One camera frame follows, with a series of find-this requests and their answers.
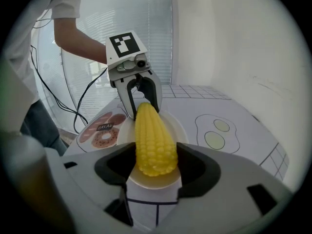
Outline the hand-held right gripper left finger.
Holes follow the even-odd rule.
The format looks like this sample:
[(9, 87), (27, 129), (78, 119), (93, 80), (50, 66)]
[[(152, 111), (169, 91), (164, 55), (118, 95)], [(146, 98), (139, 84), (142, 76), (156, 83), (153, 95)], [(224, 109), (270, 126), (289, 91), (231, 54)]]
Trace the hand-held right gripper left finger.
[(126, 181), (135, 144), (60, 157), (45, 149), (52, 183), (71, 217), (75, 234), (142, 234), (132, 228)]

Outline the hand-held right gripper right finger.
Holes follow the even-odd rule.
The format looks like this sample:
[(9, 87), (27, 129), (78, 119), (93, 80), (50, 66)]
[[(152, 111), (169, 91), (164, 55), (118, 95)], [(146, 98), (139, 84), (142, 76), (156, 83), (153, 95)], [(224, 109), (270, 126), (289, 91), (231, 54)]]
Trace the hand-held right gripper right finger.
[(157, 234), (255, 234), (282, 212), (290, 190), (241, 156), (177, 143), (182, 186)]

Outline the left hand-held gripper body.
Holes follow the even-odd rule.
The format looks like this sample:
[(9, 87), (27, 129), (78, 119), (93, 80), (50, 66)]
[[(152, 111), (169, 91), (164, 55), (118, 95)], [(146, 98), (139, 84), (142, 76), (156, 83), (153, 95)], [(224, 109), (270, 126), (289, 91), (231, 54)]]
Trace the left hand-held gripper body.
[(135, 32), (125, 32), (106, 39), (106, 57), (110, 84), (116, 88), (116, 81), (149, 70), (139, 69), (135, 65), (138, 54), (148, 52)]

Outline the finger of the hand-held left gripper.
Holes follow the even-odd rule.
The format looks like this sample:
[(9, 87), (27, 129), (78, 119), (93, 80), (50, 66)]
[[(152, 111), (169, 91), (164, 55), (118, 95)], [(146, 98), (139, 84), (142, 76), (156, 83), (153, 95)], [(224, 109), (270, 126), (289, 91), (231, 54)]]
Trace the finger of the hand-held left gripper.
[(153, 70), (141, 72), (137, 75), (137, 89), (144, 94), (144, 97), (150, 102), (157, 113), (159, 113), (162, 104), (162, 88), (159, 77)]
[(118, 95), (124, 105), (128, 116), (133, 120), (136, 119), (137, 110), (131, 90), (135, 87), (136, 82), (137, 79), (135, 75), (131, 75), (117, 80)]

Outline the white oval plate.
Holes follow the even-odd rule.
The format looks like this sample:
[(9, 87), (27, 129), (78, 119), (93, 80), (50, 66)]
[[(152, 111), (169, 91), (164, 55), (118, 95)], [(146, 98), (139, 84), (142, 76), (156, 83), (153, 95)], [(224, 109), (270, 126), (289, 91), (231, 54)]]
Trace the white oval plate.
[[(188, 143), (188, 137), (179, 121), (167, 111), (159, 113), (160, 118), (164, 122), (168, 132), (173, 138), (174, 143)], [(117, 144), (125, 144), (135, 141), (135, 122), (131, 119), (126, 119), (120, 128), (117, 138)], [(181, 176), (178, 168), (166, 175), (151, 177), (144, 175), (143, 172), (135, 166), (127, 180), (127, 184), (134, 184), (144, 189), (161, 190), (171, 186), (181, 187)]]

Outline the yellow corn cob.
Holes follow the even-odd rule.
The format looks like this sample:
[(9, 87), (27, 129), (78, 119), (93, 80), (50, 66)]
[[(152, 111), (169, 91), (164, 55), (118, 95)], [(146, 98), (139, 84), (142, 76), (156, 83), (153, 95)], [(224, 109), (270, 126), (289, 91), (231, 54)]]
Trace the yellow corn cob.
[(143, 102), (135, 120), (136, 164), (147, 176), (171, 173), (178, 164), (176, 143), (155, 108)]

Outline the person's left forearm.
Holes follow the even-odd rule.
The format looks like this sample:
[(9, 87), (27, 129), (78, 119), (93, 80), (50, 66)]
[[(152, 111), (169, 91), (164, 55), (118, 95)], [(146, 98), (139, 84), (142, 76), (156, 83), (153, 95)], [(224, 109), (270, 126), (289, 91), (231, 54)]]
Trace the person's left forearm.
[(58, 47), (73, 55), (106, 64), (106, 46), (77, 29), (76, 19), (54, 19)]

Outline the glass partition with blinds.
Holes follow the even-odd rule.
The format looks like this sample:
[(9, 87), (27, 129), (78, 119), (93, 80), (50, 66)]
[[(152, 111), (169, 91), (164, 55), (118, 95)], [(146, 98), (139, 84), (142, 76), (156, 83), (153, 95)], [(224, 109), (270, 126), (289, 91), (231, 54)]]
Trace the glass partition with blinds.
[[(147, 59), (161, 83), (171, 83), (171, 0), (81, 0), (76, 24), (101, 43), (112, 35), (134, 31), (146, 46)], [(57, 99), (90, 121), (117, 97), (104, 64), (77, 57), (56, 45), (50, 11), (40, 16), (32, 45), (39, 65), (35, 75), (39, 96), (59, 128), (73, 133), (84, 124), (74, 113), (60, 109)]]

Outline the white grid-pattern tablecloth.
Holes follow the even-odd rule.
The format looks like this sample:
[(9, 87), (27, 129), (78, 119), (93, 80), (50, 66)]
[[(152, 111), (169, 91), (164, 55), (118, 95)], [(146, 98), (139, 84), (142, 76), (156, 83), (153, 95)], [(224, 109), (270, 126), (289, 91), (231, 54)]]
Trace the white grid-pattern tablecloth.
[[(185, 130), (188, 143), (244, 157), (283, 181), (289, 159), (275, 137), (246, 109), (210, 87), (163, 87), (162, 111), (173, 115)], [(133, 228), (156, 233), (177, 206), (181, 187), (161, 190), (127, 184)]]

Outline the person's blue jeans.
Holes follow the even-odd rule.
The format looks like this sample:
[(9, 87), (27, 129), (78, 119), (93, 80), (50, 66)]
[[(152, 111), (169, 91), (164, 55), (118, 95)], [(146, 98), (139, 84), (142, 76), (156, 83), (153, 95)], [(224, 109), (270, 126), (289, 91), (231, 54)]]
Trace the person's blue jeans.
[(67, 150), (60, 138), (58, 128), (40, 99), (30, 106), (20, 132), (35, 138), (43, 147), (57, 150), (60, 156), (63, 156)]

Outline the person's white shirt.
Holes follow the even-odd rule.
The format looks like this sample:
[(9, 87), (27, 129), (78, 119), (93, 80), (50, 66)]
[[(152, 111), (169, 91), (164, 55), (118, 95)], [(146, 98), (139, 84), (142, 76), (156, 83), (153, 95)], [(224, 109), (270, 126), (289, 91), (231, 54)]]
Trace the person's white shirt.
[(40, 98), (33, 69), (30, 67), (31, 31), (44, 10), (54, 19), (77, 19), (81, 0), (31, 0), (2, 49), (5, 68), (0, 74), (0, 113), (5, 121), (0, 129), (20, 130), (30, 106)]

